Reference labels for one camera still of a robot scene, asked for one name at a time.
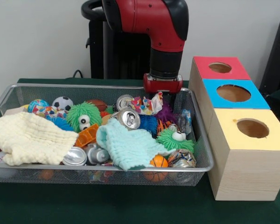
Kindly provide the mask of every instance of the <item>light blue towel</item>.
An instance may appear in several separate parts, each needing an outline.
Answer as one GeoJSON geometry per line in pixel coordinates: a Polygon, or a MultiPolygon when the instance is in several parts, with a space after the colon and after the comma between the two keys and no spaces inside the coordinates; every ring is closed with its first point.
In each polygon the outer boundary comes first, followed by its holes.
{"type": "Polygon", "coordinates": [[[97,143],[109,152],[114,165],[125,171],[138,166],[151,167],[149,163],[157,154],[175,151],[168,151],[144,129],[128,131],[115,118],[98,128],[97,143]]]}

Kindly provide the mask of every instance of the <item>metal basket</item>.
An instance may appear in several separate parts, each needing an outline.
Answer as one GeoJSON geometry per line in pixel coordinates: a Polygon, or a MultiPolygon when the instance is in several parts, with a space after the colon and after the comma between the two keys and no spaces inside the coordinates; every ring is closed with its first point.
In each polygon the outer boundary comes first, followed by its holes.
{"type": "MultiPolygon", "coordinates": [[[[146,95],[143,87],[15,84],[8,87],[0,98],[0,117],[6,110],[29,104],[38,98],[53,102],[59,96],[67,96],[75,104],[88,99],[101,99],[108,105],[112,105],[124,94],[141,97],[146,95]]],[[[0,178],[0,182],[195,186],[203,174],[213,167],[213,157],[196,98],[193,92],[186,88],[182,88],[176,95],[174,113],[178,114],[182,109],[191,111],[193,131],[187,138],[195,142],[196,168],[143,168],[125,172],[117,167],[106,166],[23,164],[10,167],[7,164],[0,164],[0,169],[17,170],[16,174],[10,178],[0,178]],[[41,172],[44,169],[53,170],[53,177],[48,180],[43,179],[41,172]],[[166,178],[152,182],[145,178],[147,174],[166,175],[166,178]]]]}

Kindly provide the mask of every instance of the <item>white baseball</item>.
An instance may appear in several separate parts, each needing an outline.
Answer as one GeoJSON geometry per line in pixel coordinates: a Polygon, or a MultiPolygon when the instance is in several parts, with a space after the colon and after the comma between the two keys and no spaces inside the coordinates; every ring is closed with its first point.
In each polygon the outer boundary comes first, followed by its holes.
{"type": "MultiPolygon", "coordinates": [[[[4,152],[0,152],[0,163],[3,162],[3,157],[6,155],[4,152]]],[[[14,176],[17,173],[17,169],[12,168],[0,168],[0,178],[7,179],[14,176]]]]}

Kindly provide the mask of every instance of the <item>yellow box top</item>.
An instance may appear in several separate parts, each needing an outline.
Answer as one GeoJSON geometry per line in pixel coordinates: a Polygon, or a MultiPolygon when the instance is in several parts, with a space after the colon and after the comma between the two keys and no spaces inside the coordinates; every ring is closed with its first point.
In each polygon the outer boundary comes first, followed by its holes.
{"type": "Polygon", "coordinates": [[[280,151],[280,122],[271,110],[215,109],[230,149],[280,151]]]}

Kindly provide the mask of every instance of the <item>green table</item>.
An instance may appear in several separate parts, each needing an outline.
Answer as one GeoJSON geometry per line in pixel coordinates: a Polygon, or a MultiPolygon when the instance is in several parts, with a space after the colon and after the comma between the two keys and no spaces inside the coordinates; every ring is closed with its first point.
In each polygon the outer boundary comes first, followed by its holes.
{"type": "MultiPolygon", "coordinates": [[[[141,86],[139,80],[20,79],[21,83],[141,86]]],[[[0,223],[280,224],[274,202],[217,202],[207,174],[196,187],[3,184],[0,223]]]]}

